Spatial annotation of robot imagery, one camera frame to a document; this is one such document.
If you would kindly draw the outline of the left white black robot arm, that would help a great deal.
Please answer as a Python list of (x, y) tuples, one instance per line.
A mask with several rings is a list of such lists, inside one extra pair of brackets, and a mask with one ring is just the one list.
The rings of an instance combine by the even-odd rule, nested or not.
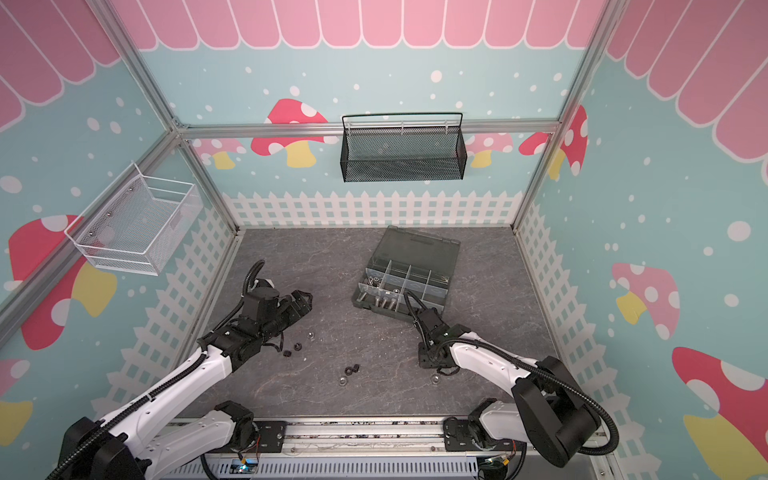
[(254, 414), (224, 401), (192, 423), (162, 429), (210, 387), (265, 347), (281, 349), (285, 330), (308, 315), (309, 292), (281, 294), (260, 277), (259, 260), (246, 274), (236, 306), (197, 341), (179, 367), (126, 405), (99, 420), (81, 418), (64, 434), (52, 479), (158, 479), (205, 454), (227, 448), (238, 456), (262, 445)]

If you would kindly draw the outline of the black mesh wall basket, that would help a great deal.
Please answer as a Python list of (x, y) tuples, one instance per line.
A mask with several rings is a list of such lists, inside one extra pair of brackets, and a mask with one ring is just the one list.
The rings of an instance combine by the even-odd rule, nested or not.
[(468, 153), (460, 112), (352, 114), (341, 123), (346, 182), (464, 178)]

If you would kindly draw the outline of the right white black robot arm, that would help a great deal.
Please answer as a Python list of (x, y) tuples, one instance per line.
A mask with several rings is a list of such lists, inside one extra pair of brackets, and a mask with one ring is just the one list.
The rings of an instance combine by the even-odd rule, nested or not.
[(403, 303), (420, 336), (422, 368), (438, 376), (469, 371), (512, 398), (487, 398), (465, 419), (445, 420), (448, 449), (505, 448), (523, 454), (533, 448), (551, 465), (563, 468), (577, 454), (605, 456), (619, 447), (615, 420), (578, 386), (561, 360), (522, 357), (463, 325), (450, 326), (411, 291), (404, 291)]

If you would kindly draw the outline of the grey plastic organizer box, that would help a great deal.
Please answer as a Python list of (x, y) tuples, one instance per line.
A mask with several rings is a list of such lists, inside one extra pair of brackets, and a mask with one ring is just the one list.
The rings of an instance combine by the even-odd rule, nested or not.
[[(404, 304), (404, 291), (409, 290), (427, 307), (442, 312), (447, 304), (460, 247), (458, 240), (397, 226), (387, 227), (357, 283), (352, 305), (409, 322), (411, 317)], [(381, 284), (378, 287), (368, 285), (369, 276), (381, 277)], [(401, 295), (396, 311), (361, 302), (367, 293), (393, 290), (398, 290)]]

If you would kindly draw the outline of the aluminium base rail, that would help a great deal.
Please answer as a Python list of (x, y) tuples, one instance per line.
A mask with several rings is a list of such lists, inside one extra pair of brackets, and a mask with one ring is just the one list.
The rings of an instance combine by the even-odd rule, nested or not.
[(268, 454), (429, 455), (536, 450), (562, 467), (577, 453), (600, 456), (588, 446), (597, 428), (588, 422), (556, 426), (525, 420), (512, 404), (494, 404), (479, 417), (294, 418), (286, 421), (235, 420), (212, 410), (164, 433), (146, 414), (110, 429), (140, 459), (159, 472), (184, 465), (202, 455), (231, 454), (256, 459)]

